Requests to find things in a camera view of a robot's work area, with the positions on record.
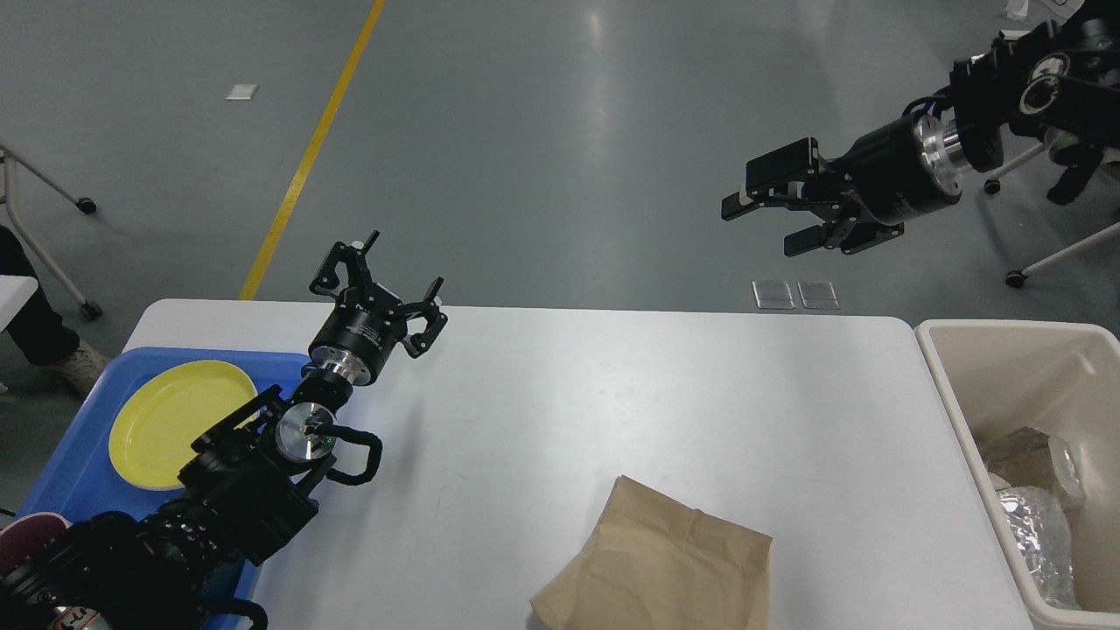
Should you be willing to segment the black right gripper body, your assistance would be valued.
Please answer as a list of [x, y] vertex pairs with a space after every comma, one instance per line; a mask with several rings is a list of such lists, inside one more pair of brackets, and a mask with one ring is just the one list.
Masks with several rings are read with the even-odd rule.
[[963, 195], [963, 143], [956, 126], [908, 113], [861, 136], [823, 163], [816, 187], [837, 224], [841, 254], [860, 254], [905, 232], [905, 224], [951, 207]]

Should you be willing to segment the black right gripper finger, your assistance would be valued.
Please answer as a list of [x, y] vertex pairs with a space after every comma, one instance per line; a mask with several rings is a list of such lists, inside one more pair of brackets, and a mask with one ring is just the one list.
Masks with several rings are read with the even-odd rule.
[[825, 220], [828, 203], [816, 191], [823, 159], [815, 138], [803, 138], [745, 164], [738, 191], [721, 200], [721, 220], [732, 221], [760, 209], [811, 213]]
[[836, 249], [843, 244], [843, 237], [837, 237], [837, 224], [825, 223], [820, 226], [805, 226], [783, 239], [783, 254], [801, 256], [816, 249]]

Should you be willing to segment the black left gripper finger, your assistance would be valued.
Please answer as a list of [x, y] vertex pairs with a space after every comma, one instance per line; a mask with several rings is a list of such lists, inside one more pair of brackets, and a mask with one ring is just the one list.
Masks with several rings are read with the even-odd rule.
[[[399, 340], [407, 354], [411, 358], [419, 358], [427, 354], [444, 331], [445, 323], [448, 322], [447, 315], [444, 313], [444, 307], [441, 307], [441, 303], [438, 299], [438, 294], [444, 288], [444, 276], [436, 276], [428, 290], [424, 291], [423, 297], [417, 302], [401, 304], [399, 311], [396, 311], [396, 319], [402, 324], [402, 334]], [[410, 333], [409, 323], [412, 319], [423, 319], [424, 328], [416, 333]]]
[[335, 303], [368, 298], [375, 279], [368, 268], [367, 256], [380, 235], [381, 232], [375, 230], [356, 244], [336, 241], [308, 284], [308, 291]]

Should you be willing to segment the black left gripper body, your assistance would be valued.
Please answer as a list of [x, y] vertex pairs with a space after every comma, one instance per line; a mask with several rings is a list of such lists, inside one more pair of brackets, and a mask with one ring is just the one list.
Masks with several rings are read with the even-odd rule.
[[395, 319], [403, 305], [396, 296], [337, 296], [332, 315], [308, 348], [311, 367], [340, 376], [352, 386], [375, 383], [403, 339], [405, 325]]

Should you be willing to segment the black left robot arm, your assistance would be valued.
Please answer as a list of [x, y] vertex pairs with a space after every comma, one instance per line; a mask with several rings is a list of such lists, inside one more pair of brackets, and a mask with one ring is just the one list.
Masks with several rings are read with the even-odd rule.
[[319, 515], [324, 481], [363, 487], [382, 462], [377, 435], [337, 416], [376, 382], [395, 348], [421, 356], [447, 315], [437, 276], [423, 298], [403, 302], [376, 282], [365, 241], [336, 242], [309, 290], [333, 302], [308, 348], [300, 382], [268, 387], [192, 441], [180, 494], [143, 519], [95, 515], [56, 535], [3, 574], [4, 629], [200, 629], [237, 617], [265, 629], [264, 606], [207, 597], [217, 571], [272, 558]]

